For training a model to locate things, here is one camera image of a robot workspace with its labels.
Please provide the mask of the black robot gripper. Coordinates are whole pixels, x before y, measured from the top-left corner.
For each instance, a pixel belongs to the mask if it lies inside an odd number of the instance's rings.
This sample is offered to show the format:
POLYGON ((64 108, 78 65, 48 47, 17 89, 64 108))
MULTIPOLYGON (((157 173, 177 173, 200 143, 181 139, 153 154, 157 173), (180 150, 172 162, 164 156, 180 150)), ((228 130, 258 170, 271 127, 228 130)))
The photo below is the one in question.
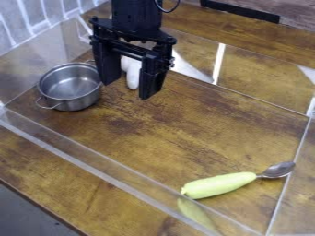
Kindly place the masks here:
POLYGON ((120 78, 120 56, 141 62, 138 97, 146 100, 162 88, 166 68, 173 66, 172 46, 177 40, 157 30, 138 32, 113 28, 112 20, 93 17, 89 36, 98 76, 106 86, 120 78))

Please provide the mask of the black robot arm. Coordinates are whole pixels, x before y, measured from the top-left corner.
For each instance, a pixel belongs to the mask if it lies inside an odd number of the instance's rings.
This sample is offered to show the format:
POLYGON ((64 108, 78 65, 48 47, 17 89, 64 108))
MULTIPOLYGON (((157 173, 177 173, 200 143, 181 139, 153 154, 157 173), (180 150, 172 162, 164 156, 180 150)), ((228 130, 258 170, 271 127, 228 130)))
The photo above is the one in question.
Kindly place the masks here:
POLYGON ((173 66, 172 46, 177 40, 160 30, 162 0, 112 0, 112 18, 89 19, 93 59, 106 86, 120 79, 120 56, 141 62, 138 97, 148 99, 162 88, 173 66))

